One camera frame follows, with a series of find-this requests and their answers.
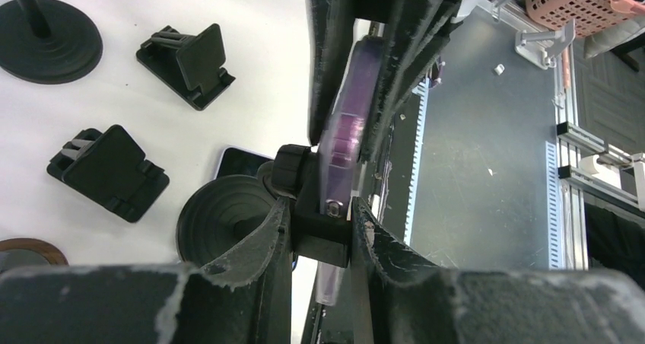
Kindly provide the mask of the lavender case phone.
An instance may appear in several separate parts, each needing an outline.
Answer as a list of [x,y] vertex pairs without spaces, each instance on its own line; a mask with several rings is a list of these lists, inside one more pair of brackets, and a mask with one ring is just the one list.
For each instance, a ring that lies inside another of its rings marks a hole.
[[215,168],[214,178],[230,175],[256,177],[259,168],[271,160],[271,158],[253,151],[229,146],[221,152]]

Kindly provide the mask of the small black phone stand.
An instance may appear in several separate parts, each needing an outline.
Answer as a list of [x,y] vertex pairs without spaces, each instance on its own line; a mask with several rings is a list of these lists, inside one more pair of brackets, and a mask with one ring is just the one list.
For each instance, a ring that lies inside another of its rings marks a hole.
[[197,111],[208,107],[236,80],[224,67],[227,57],[218,24],[195,36],[166,26],[144,41],[135,56]]

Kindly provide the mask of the pink plastic basket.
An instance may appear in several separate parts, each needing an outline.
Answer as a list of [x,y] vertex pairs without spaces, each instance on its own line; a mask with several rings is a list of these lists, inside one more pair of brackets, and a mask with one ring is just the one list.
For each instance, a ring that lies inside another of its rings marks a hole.
[[573,21],[578,37],[644,15],[644,3],[636,0],[525,0],[525,6],[532,21],[551,30]]

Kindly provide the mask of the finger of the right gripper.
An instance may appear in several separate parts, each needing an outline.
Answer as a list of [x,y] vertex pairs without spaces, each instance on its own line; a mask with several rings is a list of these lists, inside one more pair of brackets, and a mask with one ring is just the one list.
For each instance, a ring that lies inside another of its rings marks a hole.
[[356,0],[306,0],[311,40],[308,139],[318,145],[353,44]]
[[361,141],[360,159],[372,161],[407,92],[438,58],[456,29],[450,20],[462,0],[393,0],[381,65]]

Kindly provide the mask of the brown round base phone stand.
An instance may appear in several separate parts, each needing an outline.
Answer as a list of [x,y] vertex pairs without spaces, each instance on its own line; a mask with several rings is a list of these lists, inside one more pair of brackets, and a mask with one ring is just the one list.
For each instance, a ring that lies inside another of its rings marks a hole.
[[17,237],[1,241],[1,273],[25,266],[67,266],[68,260],[53,244]]

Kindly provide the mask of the white case phone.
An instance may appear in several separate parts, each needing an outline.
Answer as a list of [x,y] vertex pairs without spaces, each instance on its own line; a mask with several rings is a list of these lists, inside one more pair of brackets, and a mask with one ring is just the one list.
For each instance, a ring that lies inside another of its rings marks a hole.
[[351,204],[361,139],[377,85],[382,37],[365,36],[351,52],[341,87],[322,133],[319,155],[319,211],[345,223]]

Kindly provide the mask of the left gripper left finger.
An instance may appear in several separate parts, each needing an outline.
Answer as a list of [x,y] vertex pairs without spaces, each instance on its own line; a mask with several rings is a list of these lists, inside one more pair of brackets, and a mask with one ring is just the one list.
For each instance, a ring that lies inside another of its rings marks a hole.
[[31,266],[1,277],[3,343],[288,343],[290,202],[211,263]]

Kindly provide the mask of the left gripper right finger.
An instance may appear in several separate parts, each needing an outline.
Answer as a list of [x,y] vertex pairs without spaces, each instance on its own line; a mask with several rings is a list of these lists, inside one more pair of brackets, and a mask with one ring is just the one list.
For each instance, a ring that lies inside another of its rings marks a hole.
[[351,205],[356,343],[642,343],[644,293],[609,270],[436,266]]

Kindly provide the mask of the black pole stand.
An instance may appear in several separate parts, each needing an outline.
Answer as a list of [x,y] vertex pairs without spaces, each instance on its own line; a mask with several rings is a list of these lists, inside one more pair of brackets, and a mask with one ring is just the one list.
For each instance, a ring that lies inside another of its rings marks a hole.
[[92,72],[103,55],[95,23],[59,0],[1,5],[1,68],[36,84],[64,84]]
[[176,226],[180,259],[204,266],[254,232],[278,197],[291,213],[294,252],[345,268],[351,252],[347,220],[356,161],[342,151],[283,145],[256,177],[219,177],[197,190]]

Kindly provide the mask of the black folding phone stand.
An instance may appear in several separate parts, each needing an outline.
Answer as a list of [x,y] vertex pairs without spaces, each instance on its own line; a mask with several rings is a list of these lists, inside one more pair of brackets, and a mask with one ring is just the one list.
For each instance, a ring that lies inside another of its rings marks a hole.
[[128,223],[138,222],[170,183],[121,125],[80,131],[54,155],[48,175]]

